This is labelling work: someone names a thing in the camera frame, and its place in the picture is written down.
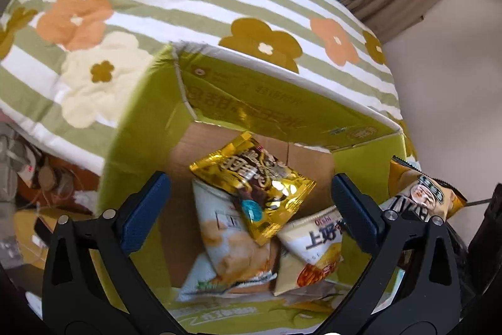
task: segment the floor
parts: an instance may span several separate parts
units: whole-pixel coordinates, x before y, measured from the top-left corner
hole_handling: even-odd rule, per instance
[[[442,0],[384,46],[424,172],[471,201],[502,182],[502,0]],[[450,222],[469,242],[486,205]]]

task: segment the striped blanket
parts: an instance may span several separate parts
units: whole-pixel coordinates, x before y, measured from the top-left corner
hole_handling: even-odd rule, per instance
[[[0,109],[100,175],[129,95],[169,43],[259,59],[404,126],[382,45],[335,0],[12,0]]]

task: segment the metal screw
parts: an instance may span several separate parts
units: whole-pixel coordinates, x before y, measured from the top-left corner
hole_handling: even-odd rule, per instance
[[[103,212],[103,219],[113,219],[116,214],[115,209],[107,209]]]
[[[441,217],[439,216],[432,216],[431,220],[436,226],[441,226],[443,224],[443,219],[441,219]]]
[[[70,218],[68,217],[68,215],[64,214],[64,215],[62,215],[62,216],[58,219],[58,223],[59,223],[59,224],[65,224],[66,222],[68,222],[68,221],[69,221],[69,219],[70,219]]]
[[[398,213],[395,210],[389,209],[383,213],[383,216],[385,216],[387,220],[396,220],[398,218]]]

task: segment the cardboard box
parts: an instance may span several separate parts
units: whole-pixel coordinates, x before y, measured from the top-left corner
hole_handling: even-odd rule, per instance
[[[192,192],[194,176],[189,165],[222,148],[239,134],[239,131],[233,129],[193,122],[169,155],[165,171],[172,181],[171,198],[159,219],[162,248],[174,287],[183,285],[195,259],[204,251]],[[254,137],[275,157],[317,182],[297,217],[311,215],[332,206],[329,187],[334,166],[330,153],[298,147],[262,135],[255,134]],[[273,262],[277,251],[278,245],[273,246]],[[248,291],[266,290],[268,286]]]

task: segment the blue gripper pad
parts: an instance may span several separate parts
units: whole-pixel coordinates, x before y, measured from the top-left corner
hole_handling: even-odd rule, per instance
[[[170,193],[169,177],[163,172],[155,172],[141,191],[127,200],[137,202],[137,206],[122,227],[120,247],[124,253],[129,255],[141,248]]]
[[[370,196],[363,195],[345,174],[333,177],[331,198],[360,249],[376,254],[385,231],[380,207]]]

